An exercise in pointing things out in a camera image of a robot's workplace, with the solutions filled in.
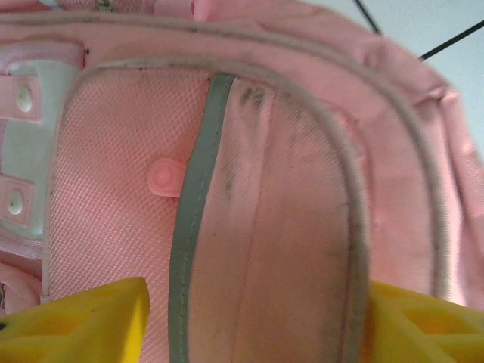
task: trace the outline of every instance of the front pocket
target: front pocket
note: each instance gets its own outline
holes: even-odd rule
[[[236,79],[223,106],[213,103],[222,95],[209,92],[220,73]],[[223,121],[210,134],[222,138],[220,147],[203,131],[213,117]],[[202,141],[211,146],[199,154],[194,145]],[[216,163],[213,173],[203,164],[207,158]],[[145,277],[151,308],[143,361],[188,359],[188,351],[224,361],[225,353],[213,352],[237,342],[242,344],[237,354],[243,354],[255,325],[247,311],[239,315],[232,309],[237,299],[219,310],[231,310],[230,316],[222,313],[226,319],[219,327],[228,336],[237,331],[232,322],[244,319],[239,339],[205,345],[217,330],[208,320],[225,293],[246,299],[264,284],[273,292],[274,311],[288,324],[279,331],[275,320],[266,320],[261,336],[278,331],[282,339],[274,346],[280,349],[261,345],[250,360],[273,361],[282,352],[296,357],[297,350],[280,345],[293,327],[303,327],[300,319],[325,342],[299,341],[311,347],[300,357],[321,357],[322,346],[333,346],[336,357],[340,344],[356,346],[366,294],[366,283],[356,281],[368,279],[362,178],[343,130],[317,100],[277,73],[195,57],[86,70],[65,105],[55,159],[44,292],[58,299],[121,278]],[[177,198],[156,195],[147,183],[160,160],[188,165],[180,208]],[[196,193],[203,189],[206,196]],[[182,224],[190,211],[198,222]],[[203,236],[197,238],[199,229]],[[189,233],[180,238],[177,231]],[[251,253],[260,258],[248,259]],[[271,267],[286,284],[267,274]],[[334,278],[327,279],[324,271],[330,270]],[[255,278],[258,271],[264,277]],[[241,284],[246,277],[247,285]],[[278,299],[290,291],[294,299]],[[319,293],[308,300],[314,291]],[[298,301],[310,305],[302,315],[295,309]],[[204,309],[206,304],[212,307]],[[251,309],[247,301],[241,306]],[[253,317],[267,312],[267,306],[253,307],[258,309]],[[328,333],[350,325],[357,328],[347,339]]]

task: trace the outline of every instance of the black string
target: black string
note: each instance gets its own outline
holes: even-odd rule
[[[363,13],[363,15],[366,17],[366,20],[370,23],[371,28],[376,34],[382,34],[380,27],[377,25],[377,22],[373,19],[371,16],[370,12],[367,10],[367,8],[360,2],[360,0],[355,0],[356,6],[358,6]]]
[[[476,25],[472,26],[468,30],[462,32],[461,34],[456,35],[454,38],[449,39],[447,42],[442,43],[438,47],[435,47],[431,51],[428,51],[424,55],[420,56],[420,58],[423,59],[423,60],[429,59],[433,55],[436,55],[437,53],[443,51],[444,49],[450,47],[454,43],[457,43],[458,41],[464,39],[466,36],[469,36],[470,34],[476,32],[477,30],[479,30],[483,27],[484,27],[484,20],[481,21],[480,23],[477,23]]]

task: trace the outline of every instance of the yellow plastic part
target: yellow plastic part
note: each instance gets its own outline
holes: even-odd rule
[[[484,313],[373,281],[361,361],[483,363]]]
[[[131,363],[150,310],[143,278],[68,296],[0,319],[0,361]]]

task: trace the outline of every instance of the dirt stain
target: dirt stain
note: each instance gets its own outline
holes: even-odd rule
[[[242,97],[240,98],[240,105],[245,106],[252,94],[252,89],[251,87],[247,88],[244,93],[242,94]]]
[[[235,172],[232,168],[230,168],[227,171],[227,174],[225,174],[225,180],[224,180],[225,193],[227,194],[227,199],[229,200],[232,197],[232,189],[234,188],[234,179],[235,179]]]
[[[265,97],[264,90],[262,88],[256,88],[256,90],[253,93],[253,103],[258,110],[260,110],[260,107],[264,103],[264,97]]]

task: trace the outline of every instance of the gray piping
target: gray piping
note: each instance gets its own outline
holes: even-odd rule
[[[172,363],[188,362],[188,291],[198,232],[235,76],[212,77],[202,125],[181,190],[169,267],[168,335]]]

